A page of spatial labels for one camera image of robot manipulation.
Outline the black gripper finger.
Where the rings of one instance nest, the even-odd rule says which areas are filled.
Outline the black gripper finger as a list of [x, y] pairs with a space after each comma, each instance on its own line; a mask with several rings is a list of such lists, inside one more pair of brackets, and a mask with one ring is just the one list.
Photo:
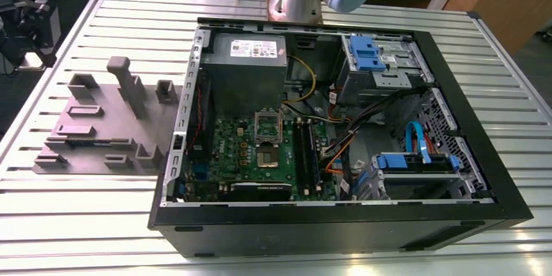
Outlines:
[[45, 66], [53, 66], [61, 34], [57, 6], [46, 0], [24, 0], [22, 4], [21, 20], [16, 27], [21, 33], [21, 51], [24, 54], [33, 53]]

